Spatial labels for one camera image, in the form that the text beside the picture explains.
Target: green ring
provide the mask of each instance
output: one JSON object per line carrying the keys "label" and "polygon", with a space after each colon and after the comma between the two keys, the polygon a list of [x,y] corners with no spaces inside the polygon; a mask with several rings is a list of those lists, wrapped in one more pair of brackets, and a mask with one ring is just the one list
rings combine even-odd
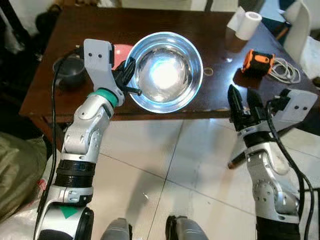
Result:
{"label": "green ring", "polygon": [[90,94],[88,95],[88,97],[89,97],[90,95],[99,95],[99,96],[101,96],[101,97],[104,97],[105,99],[107,99],[107,100],[111,103],[111,105],[112,105],[113,107],[116,107],[117,104],[118,104],[118,99],[117,99],[117,97],[116,97],[113,93],[111,93],[111,92],[109,92],[108,90],[105,90],[105,89],[103,89],[103,88],[99,88],[97,91],[90,93]]}

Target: tiled floor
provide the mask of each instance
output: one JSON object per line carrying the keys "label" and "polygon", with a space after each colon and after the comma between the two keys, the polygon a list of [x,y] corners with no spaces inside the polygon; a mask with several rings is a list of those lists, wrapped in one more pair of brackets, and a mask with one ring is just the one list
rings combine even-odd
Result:
{"label": "tiled floor", "polygon": [[[171,214],[195,220],[211,240],[254,240],[247,167],[226,168],[235,139],[227,119],[111,122],[93,183],[92,240],[99,240],[118,217],[133,225],[134,239],[165,240]],[[282,139],[301,170],[320,187],[320,137],[293,129]],[[317,219],[316,207],[312,240],[318,239]]]}

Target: gray cup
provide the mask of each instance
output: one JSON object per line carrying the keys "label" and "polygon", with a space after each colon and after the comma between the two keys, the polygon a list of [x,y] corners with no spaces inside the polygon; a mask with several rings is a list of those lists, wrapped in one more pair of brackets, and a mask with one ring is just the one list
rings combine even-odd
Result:
{"label": "gray cup", "polygon": [[[61,58],[53,64],[53,72],[55,73]],[[81,58],[76,56],[68,57],[62,66],[55,85],[63,90],[70,90],[81,86],[85,82],[85,63]]]}

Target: black cable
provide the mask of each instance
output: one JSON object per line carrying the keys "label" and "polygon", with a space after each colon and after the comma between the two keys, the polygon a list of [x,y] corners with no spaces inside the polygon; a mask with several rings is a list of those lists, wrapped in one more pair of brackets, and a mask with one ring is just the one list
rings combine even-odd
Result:
{"label": "black cable", "polygon": [[72,54],[76,53],[78,49],[74,49],[70,52],[68,52],[66,55],[64,55],[61,60],[58,62],[56,71],[54,73],[54,77],[52,80],[51,84],[51,114],[52,114],[52,165],[51,165],[51,170],[50,170],[50,175],[48,178],[48,182],[46,184],[46,188],[42,193],[39,206],[37,209],[37,216],[36,216],[36,221],[35,221],[35,226],[34,226],[34,232],[33,232],[33,240],[35,240],[36,237],[36,231],[37,231],[37,226],[40,220],[40,217],[42,215],[42,212],[44,210],[44,206],[48,197],[49,193],[49,188],[52,184],[54,175],[55,175],[55,170],[56,170],[56,162],[57,162],[57,137],[56,137],[56,81],[58,78],[58,74],[60,71],[61,66],[65,62],[65,60]]}
{"label": "black cable", "polygon": [[[297,174],[298,179],[299,179],[299,177],[302,177],[306,181],[306,184],[309,187],[309,191],[310,191],[310,195],[311,195],[311,203],[310,203],[310,210],[309,210],[308,218],[307,218],[307,221],[305,224],[305,231],[304,231],[304,238],[303,238],[304,240],[307,240],[308,235],[309,235],[309,229],[310,229],[310,224],[311,224],[311,220],[312,220],[312,215],[314,213],[314,206],[315,206],[314,190],[313,190],[311,183],[310,183],[309,179],[307,178],[307,176],[303,172],[300,171],[300,169],[296,165],[295,161],[292,159],[290,154],[287,152],[285,146],[281,142],[280,137],[279,137],[277,130],[274,126],[274,123],[272,121],[271,108],[272,108],[271,101],[268,101],[266,104],[266,116],[267,116],[266,120],[267,120],[267,123],[270,127],[271,133],[272,133],[277,145],[279,146],[281,152],[286,157],[286,159],[290,163],[291,167],[293,168],[293,170]],[[303,185],[303,188],[300,189],[300,193],[303,192],[303,195],[304,195],[304,191],[305,191],[305,189],[304,189],[304,185]]]}

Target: toilet paper roll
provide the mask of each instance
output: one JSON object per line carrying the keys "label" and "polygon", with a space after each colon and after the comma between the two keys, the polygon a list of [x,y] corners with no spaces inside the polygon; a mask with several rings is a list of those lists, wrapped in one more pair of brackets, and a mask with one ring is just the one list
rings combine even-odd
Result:
{"label": "toilet paper roll", "polygon": [[253,11],[247,11],[235,35],[241,40],[249,40],[255,33],[262,16]]}

